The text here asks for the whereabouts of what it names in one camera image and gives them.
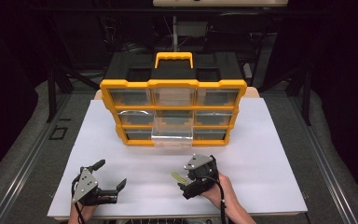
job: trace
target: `hand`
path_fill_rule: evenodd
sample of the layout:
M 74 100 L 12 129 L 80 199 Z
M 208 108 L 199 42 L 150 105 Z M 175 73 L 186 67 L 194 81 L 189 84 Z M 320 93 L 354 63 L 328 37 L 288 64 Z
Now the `hand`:
M 90 219 L 92 218 L 92 216 L 94 215 L 95 209 L 97 208 L 98 205 L 94 205 L 94 206 L 83 206 L 83 204 L 77 202 L 78 207 L 81 210 L 81 215 L 84 219 L 84 221 L 87 223 L 88 221 L 90 221 Z M 76 211 L 75 208 L 75 204 L 71 203 L 71 214 L 69 216 L 69 220 L 68 220 L 68 224 L 78 224 L 80 223 L 79 220 L 79 214 Z
M 234 188 L 232 187 L 228 176 L 219 173 L 219 181 L 225 194 L 226 216 L 228 216 L 228 218 L 234 223 L 255 224 L 255 221 L 238 202 L 237 195 L 235 194 Z M 211 189 L 203 192 L 201 195 L 209 199 L 215 207 L 220 209 L 220 203 L 222 200 L 220 188 L 217 184 L 213 185 Z

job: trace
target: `yellow and black toolbox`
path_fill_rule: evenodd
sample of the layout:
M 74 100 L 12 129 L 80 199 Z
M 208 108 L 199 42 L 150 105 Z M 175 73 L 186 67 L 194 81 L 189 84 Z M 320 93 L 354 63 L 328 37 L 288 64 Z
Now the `yellow and black toolbox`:
M 115 53 L 101 82 L 117 135 L 129 146 L 223 146 L 246 82 L 234 53 Z

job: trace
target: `gray floor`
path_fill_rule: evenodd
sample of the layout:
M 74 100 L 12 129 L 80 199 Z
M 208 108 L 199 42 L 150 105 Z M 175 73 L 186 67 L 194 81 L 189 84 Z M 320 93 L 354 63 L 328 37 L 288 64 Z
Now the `gray floor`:
M 273 37 L 265 42 L 255 86 L 261 85 Z M 39 93 L 37 108 L 0 163 L 0 223 L 58 223 L 46 217 L 51 196 L 61 180 L 66 160 L 95 93 L 77 80 L 73 80 L 73 83 L 76 90 L 72 95 L 60 94 L 61 110 L 50 124 L 46 123 L 47 84 L 42 83 L 36 88 Z M 303 191 L 310 223 L 358 223 L 358 186 L 330 141 L 318 96 L 312 93 L 312 126 L 308 127 L 299 116 L 297 99 L 288 98 L 283 93 L 285 86 L 286 83 L 281 83 L 261 93 L 261 96 L 266 100 L 298 185 Z M 62 140 L 51 139 L 57 134 L 53 132 L 55 128 L 67 130 Z M 321 153 L 327 162 L 320 163 L 318 157 Z M 255 220 L 257 223 L 272 224 L 309 223 L 305 214 L 255 217 Z

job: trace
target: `yellow handle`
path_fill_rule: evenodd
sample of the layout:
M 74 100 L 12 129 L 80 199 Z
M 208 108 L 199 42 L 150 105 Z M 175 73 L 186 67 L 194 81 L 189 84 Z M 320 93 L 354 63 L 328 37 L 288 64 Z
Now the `yellow handle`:
M 190 60 L 193 68 L 193 54 L 191 52 L 159 52 L 157 53 L 155 68 L 158 68 L 159 60 Z

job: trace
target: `transparent drawer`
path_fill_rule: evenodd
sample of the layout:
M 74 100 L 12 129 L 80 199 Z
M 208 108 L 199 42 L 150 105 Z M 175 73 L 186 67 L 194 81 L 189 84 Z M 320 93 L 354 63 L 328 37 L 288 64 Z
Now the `transparent drawer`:
M 194 89 L 157 88 L 154 95 L 156 105 L 193 105 Z
M 198 110 L 196 125 L 228 125 L 232 111 L 229 110 Z
M 150 140 L 152 129 L 124 129 L 128 140 Z
M 237 89 L 197 89 L 197 105 L 234 105 Z
M 153 121 L 152 140 L 155 147 L 164 149 L 191 148 L 193 143 L 193 118 L 182 113 L 175 114 L 174 111 L 156 112 Z
M 152 125 L 154 112 L 152 110 L 118 110 L 121 124 Z
M 195 129 L 194 140 L 224 140 L 226 129 Z
M 151 105 L 150 90 L 148 89 L 111 89 L 115 105 Z

